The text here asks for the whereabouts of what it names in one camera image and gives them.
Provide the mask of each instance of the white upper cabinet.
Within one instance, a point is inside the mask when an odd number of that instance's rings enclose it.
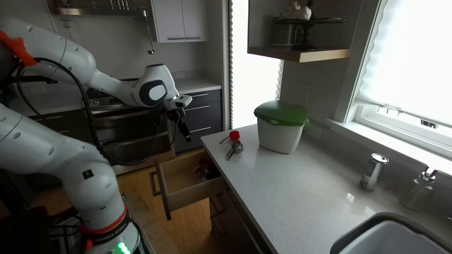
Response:
[[[207,0],[182,0],[185,39],[187,42],[207,40]]]
[[[152,0],[157,42],[207,40],[207,0]]]

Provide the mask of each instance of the sink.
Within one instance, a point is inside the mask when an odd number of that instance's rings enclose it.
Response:
[[[339,238],[330,254],[452,254],[452,247],[426,228],[395,213],[382,212]]]

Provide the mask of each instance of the white countertop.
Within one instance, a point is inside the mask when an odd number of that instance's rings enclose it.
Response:
[[[174,80],[179,93],[189,94],[209,90],[221,89],[221,85],[204,78]],[[81,108],[80,91],[67,91],[59,93],[44,93],[27,96],[30,103],[40,114],[50,114]],[[34,116],[35,113],[18,97],[9,103],[9,106],[24,116]]]
[[[358,187],[359,167],[302,137],[291,155],[259,146],[257,126],[239,128],[244,151],[230,161],[230,131],[202,137],[209,155],[274,253],[327,254],[333,243],[378,212],[414,219],[452,242],[452,221],[406,212],[380,186]]]

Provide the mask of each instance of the window sill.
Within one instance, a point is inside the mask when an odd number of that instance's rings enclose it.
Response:
[[[376,145],[382,145],[393,150],[398,158],[404,161],[406,158],[425,166],[440,170],[446,175],[452,176],[452,161],[435,153],[424,150],[410,143],[389,136],[358,122],[342,123],[330,120],[331,130],[351,139],[369,149],[375,149]]]

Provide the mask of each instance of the wooden floor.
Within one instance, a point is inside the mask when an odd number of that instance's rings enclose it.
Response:
[[[155,171],[155,167],[118,176],[119,190],[135,191],[141,195],[181,254],[224,253],[218,235],[211,230],[209,200],[204,199],[171,212],[172,220],[167,221],[161,197],[152,196],[149,176],[152,171]],[[72,206],[61,188],[40,195],[34,201],[34,206],[39,205],[45,205],[50,215]]]

